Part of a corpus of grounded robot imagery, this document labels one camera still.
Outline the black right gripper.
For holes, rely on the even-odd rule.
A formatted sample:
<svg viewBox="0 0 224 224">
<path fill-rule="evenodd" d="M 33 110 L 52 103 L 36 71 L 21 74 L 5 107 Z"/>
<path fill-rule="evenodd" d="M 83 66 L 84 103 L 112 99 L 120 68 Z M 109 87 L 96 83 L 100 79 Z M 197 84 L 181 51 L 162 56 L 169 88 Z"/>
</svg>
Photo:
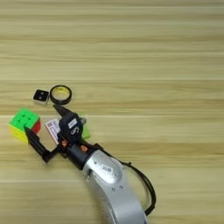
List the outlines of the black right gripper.
<svg viewBox="0 0 224 224">
<path fill-rule="evenodd" d="M 62 118 L 67 118 L 71 115 L 71 111 L 60 105 L 54 105 L 54 109 Z M 58 139 L 58 147 L 49 151 L 39 140 L 39 137 L 31 129 L 24 126 L 24 131 L 28 139 L 29 145 L 48 163 L 58 152 L 68 158 L 79 170 L 82 170 L 86 162 L 92 154 L 97 150 L 102 150 L 102 147 L 96 144 L 90 144 L 83 138 L 75 141 L 68 141 L 64 137 Z"/>
</svg>

